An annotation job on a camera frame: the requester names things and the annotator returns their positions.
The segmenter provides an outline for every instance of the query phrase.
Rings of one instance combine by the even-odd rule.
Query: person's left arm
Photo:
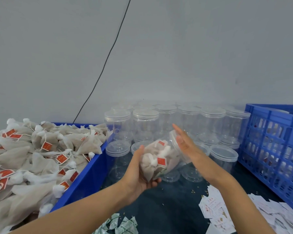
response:
[[[156,187],[160,179],[146,183],[139,173],[144,147],[136,150],[124,177],[93,195],[66,205],[36,219],[11,234],[91,234],[113,213],[135,201],[146,189]]]

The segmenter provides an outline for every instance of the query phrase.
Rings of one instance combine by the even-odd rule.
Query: person's right hand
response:
[[[204,152],[195,145],[193,140],[188,136],[188,134],[184,130],[181,130],[175,124],[172,124],[172,126],[179,134],[176,137],[178,146],[186,156],[188,156],[192,160],[198,154],[204,154]]]

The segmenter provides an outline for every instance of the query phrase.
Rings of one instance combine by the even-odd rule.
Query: blue bin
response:
[[[245,111],[238,161],[293,208],[293,105],[246,104]]]
[[[80,128],[81,126],[88,127],[90,124],[75,123],[74,125]],[[96,154],[93,159],[91,159],[71,186],[63,193],[62,197],[57,201],[51,212],[100,190],[101,185],[114,162],[113,157],[106,155],[106,146],[107,142],[101,146],[102,154]]]

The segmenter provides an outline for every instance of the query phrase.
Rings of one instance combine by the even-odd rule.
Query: person's left hand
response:
[[[142,192],[146,189],[156,187],[161,182],[160,178],[154,181],[147,182],[140,172],[139,162],[140,157],[143,155],[144,146],[141,145],[139,149],[133,154],[129,166],[123,178],[119,181],[127,193],[127,205],[135,201]]]

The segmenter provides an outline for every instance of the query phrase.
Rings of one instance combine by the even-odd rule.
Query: human hand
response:
[[[124,174],[123,178],[119,181],[121,186],[125,189],[127,193],[127,204],[131,204],[135,201],[139,195],[144,192],[146,189],[156,187],[161,179],[157,178],[154,181],[147,182],[140,172],[140,157],[143,155],[144,146],[141,145],[139,149],[135,151],[133,157],[129,163],[129,166]]]
[[[175,124],[172,124],[172,126],[176,130],[177,134],[179,134],[176,137],[178,146],[186,156],[188,156],[192,160],[198,154],[204,154],[204,152],[195,145],[193,140],[188,136],[188,134],[184,130],[181,130]]]

